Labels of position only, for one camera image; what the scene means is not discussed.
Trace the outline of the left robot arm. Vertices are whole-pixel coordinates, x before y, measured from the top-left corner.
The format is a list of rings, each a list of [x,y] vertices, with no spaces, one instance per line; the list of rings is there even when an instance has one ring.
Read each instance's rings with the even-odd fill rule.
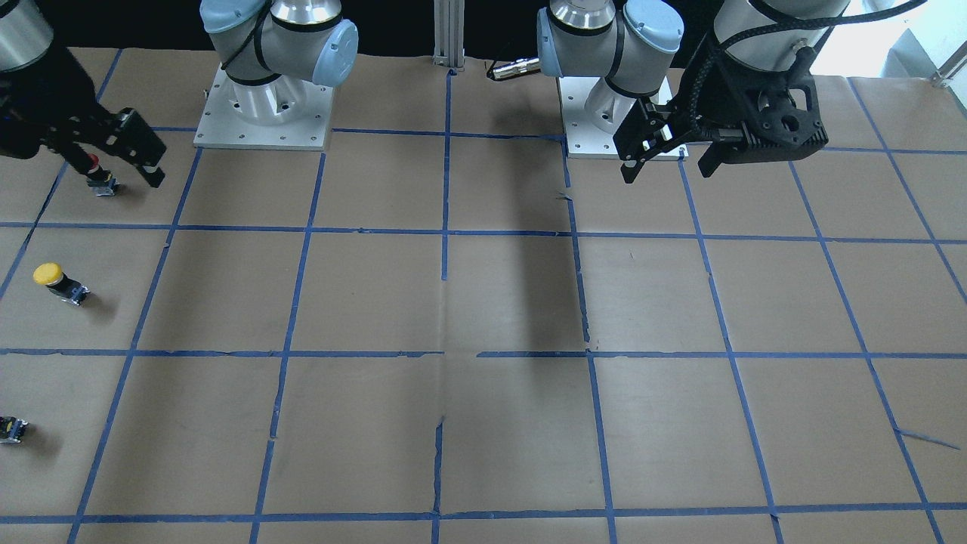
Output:
[[[709,177],[724,164],[811,157],[829,142],[811,65],[826,34],[843,21],[845,1],[725,1],[703,34],[666,104],[653,102],[687,34],[664,1],[550,1],[536,15],[536,57],[493,64],[501,82],[540,72],[591,77],[622,176],[683,144],[705,142]]]

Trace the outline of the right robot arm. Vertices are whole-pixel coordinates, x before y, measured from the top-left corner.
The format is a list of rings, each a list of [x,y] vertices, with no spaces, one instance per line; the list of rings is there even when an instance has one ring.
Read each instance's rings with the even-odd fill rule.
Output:
[[[203,1],[200,20],[248,126],[307,116],[308,89],[350,75],[359,31],[338,1]],[[551,1],[536,14],[536,68],[594,77],[595,93],[648,102],[679,51],[684,21],[662,1]],[[111,113],[92,79],[34,1],[2,3],[2,154],[31,159],[45,146],[85,175],[97,195],[113,176],[92,145],[124,159],[151,187],[165,145],[134,108]]]

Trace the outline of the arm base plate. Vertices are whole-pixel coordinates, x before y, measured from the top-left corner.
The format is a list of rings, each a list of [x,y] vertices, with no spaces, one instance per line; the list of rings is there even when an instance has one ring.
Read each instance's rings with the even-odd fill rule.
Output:
[[[567,155],[617,159],[613,137],[635,100],[616,93],[601,77],[560,77],[558,87]]]
[[[288,76],[246,86],[218,69],[193,143],[205,149],[323,152],[335,94],[335,88]]]

